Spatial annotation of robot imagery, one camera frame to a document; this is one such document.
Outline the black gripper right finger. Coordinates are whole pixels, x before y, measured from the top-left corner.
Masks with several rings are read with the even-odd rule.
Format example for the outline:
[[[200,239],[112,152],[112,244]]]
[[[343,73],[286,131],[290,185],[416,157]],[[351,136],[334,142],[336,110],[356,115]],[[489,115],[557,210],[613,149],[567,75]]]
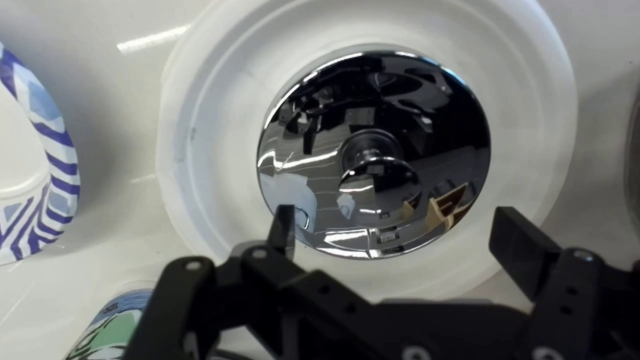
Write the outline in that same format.
[[[550,269],[561,253],[548,234],[511,207],[493,210],[488,248],[527,300],[544,291]]]

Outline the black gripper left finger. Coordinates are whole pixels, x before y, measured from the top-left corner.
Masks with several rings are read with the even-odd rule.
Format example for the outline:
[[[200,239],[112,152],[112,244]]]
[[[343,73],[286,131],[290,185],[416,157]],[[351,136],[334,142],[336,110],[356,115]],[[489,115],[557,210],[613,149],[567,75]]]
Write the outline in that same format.
[[[293,256],[296,215],[292,205],[282,205],[275,209],[265,244],[286,258]]]

